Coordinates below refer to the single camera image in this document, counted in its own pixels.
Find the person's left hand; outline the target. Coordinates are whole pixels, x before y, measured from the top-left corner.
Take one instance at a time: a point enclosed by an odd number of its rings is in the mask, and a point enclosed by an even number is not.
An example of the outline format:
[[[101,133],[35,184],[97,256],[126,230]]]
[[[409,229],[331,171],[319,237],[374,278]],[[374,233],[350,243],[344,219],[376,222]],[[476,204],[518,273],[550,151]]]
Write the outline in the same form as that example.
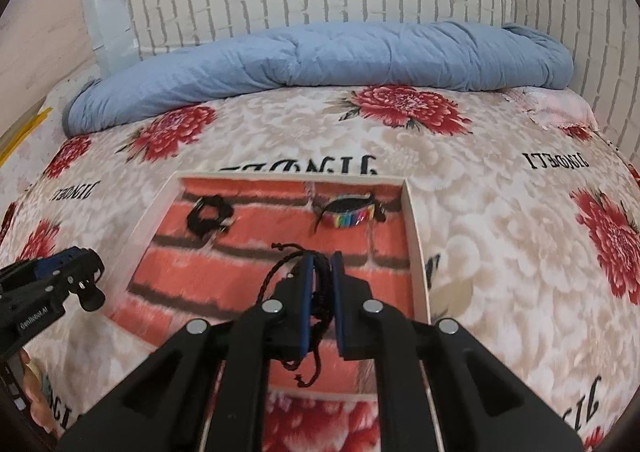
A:
[[[20,350],[20,361],[24,373],[23,390],[29,401],[30,416],[47,434],[57,436],[58,430],[53,413],[47,398],[42,393],[42,378],[37,365],[24,349]]]

